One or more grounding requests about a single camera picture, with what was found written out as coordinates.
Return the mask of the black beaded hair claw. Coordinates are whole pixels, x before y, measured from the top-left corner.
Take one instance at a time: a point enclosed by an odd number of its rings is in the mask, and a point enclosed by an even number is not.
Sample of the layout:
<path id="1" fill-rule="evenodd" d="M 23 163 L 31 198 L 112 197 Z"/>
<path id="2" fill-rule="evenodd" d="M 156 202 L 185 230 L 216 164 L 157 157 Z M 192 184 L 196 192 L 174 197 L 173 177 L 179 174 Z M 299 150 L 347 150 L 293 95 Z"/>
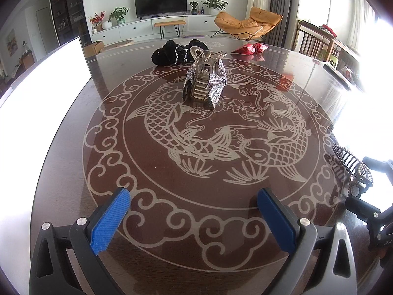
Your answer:
<path id="1" fill-rule="evenodd" d="M 339 163 L 344 167 L 349 180 L 348 194 L 360 198 L 374 184 L 370 169 L 346 147 L 335 143 L 332 150 Z"/>

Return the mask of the red packet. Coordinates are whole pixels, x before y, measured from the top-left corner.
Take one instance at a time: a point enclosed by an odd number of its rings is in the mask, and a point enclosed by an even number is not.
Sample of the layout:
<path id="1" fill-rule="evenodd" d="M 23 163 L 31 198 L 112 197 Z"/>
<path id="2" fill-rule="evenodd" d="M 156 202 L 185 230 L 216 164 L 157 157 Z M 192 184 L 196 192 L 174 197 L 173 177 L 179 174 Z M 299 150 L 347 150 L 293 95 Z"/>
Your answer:
<path id="1" fill-rule="evenodd" d="M 240 54 L 240 55 L 253 55 L 253 54 L 261 54 L 265 52 L 268 48 L 268 45 L 263 43 L 247 43 L 242 47 L 233 51 L 233 53 Z"/>

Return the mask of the black fuzzy scrunchie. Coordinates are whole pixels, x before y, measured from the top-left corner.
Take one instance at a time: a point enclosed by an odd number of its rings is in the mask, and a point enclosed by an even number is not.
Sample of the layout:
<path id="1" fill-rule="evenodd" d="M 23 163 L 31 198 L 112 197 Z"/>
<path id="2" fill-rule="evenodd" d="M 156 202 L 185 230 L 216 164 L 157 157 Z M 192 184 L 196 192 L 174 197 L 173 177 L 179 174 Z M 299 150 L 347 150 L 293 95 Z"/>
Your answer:
<path id="1" fill-rule="evenodd" d="M 200 40 L 193 39 L 187 45 L 180 45 L 173 40 L 168 40 L 160 49 L 153 52 L 152 62 L 157 66 L 167 67 L 171 65 L 180 65 L 194 63 L 195 60 L 190 53 L 191 47 L 200 47 L 208 51 L 208 47 Z"/>

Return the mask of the cardboard box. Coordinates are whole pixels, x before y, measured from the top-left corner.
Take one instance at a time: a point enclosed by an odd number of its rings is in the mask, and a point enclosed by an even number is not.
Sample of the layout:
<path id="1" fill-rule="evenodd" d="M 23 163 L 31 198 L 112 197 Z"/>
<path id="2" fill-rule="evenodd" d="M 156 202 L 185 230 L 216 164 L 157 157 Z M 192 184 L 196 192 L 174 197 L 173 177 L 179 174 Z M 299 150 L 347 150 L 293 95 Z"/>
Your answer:
<path id="1" fill-rule="evenodd" d="M 103 41 L 96 41 L 87 46 L 83 47 L 84 57 L 89 59 L 90 57 L 96 56 L 105 47 Z"/>

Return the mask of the wooden dining chair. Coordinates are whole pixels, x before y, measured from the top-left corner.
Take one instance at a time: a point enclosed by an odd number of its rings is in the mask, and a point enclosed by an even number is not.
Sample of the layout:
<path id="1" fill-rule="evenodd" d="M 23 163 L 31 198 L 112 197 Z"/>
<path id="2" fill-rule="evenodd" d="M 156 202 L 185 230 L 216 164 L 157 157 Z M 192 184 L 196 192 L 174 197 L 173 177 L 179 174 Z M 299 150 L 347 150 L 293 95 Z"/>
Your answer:
<path id="1" fill-rule="evenodd" d="M 298 20 L 292 50 L 337 66 L 339 50 L 336 42 L 337 37 L 326 25 L 318 27 L 307 21 Z"/>

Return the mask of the white tv cabinet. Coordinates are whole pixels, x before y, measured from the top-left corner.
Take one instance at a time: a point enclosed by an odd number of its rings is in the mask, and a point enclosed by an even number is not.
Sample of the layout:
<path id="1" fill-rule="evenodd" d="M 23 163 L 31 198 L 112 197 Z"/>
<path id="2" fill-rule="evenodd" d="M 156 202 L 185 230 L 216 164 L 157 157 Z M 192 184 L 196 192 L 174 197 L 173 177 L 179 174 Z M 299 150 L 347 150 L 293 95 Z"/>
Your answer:
<path id="1" fill-rule="evenodd" d="M 182 37 L 204 37 L 214 35 L 219 28 L 214 23 L 214 15 L 181 15 L 142 19 L 116 25 L 91 35 L 91 41 L 103 41 L 110 45 L 119 41 L 133 40 L 135 43 L 160 39 L 158 33 L 153 32 L 153 23 L 160 21 L 174 21 L 183 19 L 186 25 L 182 29 Z"/>

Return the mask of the orange lounge chair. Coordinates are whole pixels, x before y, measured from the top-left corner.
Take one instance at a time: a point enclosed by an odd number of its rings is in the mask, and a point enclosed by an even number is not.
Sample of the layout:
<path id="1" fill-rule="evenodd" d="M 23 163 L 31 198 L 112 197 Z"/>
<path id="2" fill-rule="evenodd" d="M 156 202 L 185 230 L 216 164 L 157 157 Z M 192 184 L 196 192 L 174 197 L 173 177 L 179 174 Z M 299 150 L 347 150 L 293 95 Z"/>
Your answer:
<path id="1" fill-rule="evenodd" d="M 251 40 L 269 33 L 281 23 L 282 18 L 283 16 L 277 13 L 252 7 L 247 19 L 238 20 L 227 12 L 221 11 L 214 19 L 214 23 L 221 31 L 236 39 Z"/>

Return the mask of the red flower vase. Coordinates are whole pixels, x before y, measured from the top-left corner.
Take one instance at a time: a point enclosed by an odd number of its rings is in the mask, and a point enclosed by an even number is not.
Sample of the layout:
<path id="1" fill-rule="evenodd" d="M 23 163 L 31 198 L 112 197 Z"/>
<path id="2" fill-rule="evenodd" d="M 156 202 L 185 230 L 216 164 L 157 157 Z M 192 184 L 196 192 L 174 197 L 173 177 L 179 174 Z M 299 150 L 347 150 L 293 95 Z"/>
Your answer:
<path id="1" fill-rule="evenodd" d="M 92 24 L 93 33 L 96 33 L 102 29 L 101 25 L 105 17 L 105 11 L 95 13 L 92 17 L 89 17 L 89 21 Z"/>

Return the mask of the green potted plant left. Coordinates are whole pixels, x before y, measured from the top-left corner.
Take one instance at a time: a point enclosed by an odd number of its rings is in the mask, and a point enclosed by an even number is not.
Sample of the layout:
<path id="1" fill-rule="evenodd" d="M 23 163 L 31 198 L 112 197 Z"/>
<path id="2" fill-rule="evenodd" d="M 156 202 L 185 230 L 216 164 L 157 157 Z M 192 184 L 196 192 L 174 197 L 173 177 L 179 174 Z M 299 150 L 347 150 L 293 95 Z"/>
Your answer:
<path id="1" fill-rule="evenodd" d="M 125 22 L 125 16 L 129 12 L 128 7 L 115 7 L 115 9 L 109 15 L 109 20 L 115 20 L 118 25 L 123 24 Z"/>

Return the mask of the green potted plant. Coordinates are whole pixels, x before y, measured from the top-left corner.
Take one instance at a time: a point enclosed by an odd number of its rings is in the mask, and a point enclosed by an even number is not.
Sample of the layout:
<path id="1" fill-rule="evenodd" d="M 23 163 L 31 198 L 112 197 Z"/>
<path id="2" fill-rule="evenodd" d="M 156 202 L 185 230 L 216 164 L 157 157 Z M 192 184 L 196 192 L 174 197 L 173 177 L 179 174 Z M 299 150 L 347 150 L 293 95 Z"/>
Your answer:
<path id="1" fill-rule="evenodd" d="M 226 9 L 228 2 L 225 0 L 202 0 L 202 4 L 209 9 L 211 15 L 217 15 Z"/>
<path id="2" fill-rule="evenodd" d="M 109 20 L 115 20 L 118 25 L 123 24 L 125 22 L 125 16 L 129 12 L 128 7 L 115 7 L 115 9 L 109 15 Z"/>

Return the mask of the black display cabinet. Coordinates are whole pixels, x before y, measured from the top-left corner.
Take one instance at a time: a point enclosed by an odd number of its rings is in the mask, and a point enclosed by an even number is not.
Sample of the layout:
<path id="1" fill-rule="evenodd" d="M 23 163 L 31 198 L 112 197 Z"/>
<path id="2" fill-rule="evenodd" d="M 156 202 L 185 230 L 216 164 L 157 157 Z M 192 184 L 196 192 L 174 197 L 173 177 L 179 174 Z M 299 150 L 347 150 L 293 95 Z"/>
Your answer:
<path id="1" fill-rule="evenodd" d="M 79 37 L 82 47 L 91 43 L 83 0 L 50 0 L 53 24 L 60 45 Z"/>

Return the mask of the wooden bench black legs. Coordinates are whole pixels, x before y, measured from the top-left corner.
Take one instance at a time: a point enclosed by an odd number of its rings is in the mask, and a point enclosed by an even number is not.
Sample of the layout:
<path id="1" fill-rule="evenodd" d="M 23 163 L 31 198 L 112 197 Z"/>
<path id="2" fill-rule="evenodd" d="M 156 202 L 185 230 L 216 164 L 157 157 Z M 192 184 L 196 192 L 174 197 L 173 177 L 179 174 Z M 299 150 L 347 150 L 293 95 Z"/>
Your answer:
<path id="1" fill-rule="evenodd" d="M 186 25 L 186 21 L 178 19 L 174 21 L 160 21 L 153 23 L 153 32 L 158 33 L 160 39 L 166 37 L 182 37 L 182 29 Z"/>

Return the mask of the green potted plant right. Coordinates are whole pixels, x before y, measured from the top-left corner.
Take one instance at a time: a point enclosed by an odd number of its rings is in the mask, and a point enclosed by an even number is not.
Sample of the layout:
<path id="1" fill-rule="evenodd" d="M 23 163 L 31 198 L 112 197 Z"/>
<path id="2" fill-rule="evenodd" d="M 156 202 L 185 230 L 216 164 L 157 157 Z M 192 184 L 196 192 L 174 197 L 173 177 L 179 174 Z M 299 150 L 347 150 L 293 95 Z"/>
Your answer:
<path id="1" fill-rule="evenodd" d="M 225 0 L 202 0 L 202 4 L 209 9 L 211 15 L 217 15 L 226 9 L 228 2 Z"/>

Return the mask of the grey curtain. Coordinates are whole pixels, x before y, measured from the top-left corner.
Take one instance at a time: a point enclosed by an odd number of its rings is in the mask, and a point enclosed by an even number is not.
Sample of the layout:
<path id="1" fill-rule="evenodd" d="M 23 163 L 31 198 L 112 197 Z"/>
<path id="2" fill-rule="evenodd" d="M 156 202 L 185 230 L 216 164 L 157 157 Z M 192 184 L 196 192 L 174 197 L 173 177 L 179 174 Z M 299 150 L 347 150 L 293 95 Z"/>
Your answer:
<path id="1" fill-rule="evenodd" d="M 291 49 L 295 40 L 300 0 L 270 0 L 270 11 L 282 15 L 281 22 L 266 35 L 269 45 Z"/>

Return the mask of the small dark potted plant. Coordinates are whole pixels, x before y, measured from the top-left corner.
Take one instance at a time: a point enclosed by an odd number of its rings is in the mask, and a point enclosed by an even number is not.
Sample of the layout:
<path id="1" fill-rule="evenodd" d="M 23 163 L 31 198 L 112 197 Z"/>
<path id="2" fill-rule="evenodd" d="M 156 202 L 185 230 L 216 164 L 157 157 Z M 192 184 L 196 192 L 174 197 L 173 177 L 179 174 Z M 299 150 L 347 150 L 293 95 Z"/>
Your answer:
<path id="1" fill-rule="evenodd" d="M 189 4 L 191 6 L 191 14 L 197 15 L 198 14 L 198 2 L 197 1 L 190 1 Z"/>

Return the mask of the black flat-screen television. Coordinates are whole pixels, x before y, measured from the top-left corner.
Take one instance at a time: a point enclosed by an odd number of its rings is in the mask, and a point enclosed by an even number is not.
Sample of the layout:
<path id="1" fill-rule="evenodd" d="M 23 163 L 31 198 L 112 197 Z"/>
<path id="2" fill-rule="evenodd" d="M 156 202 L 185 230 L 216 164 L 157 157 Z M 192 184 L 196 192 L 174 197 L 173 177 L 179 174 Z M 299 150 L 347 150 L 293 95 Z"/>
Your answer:
<path id="1" fill-rule="evenodd" d="M 134 0 L 137 17 L 148 17 L 164 13 L 184 13 L 187 0 Z"/>

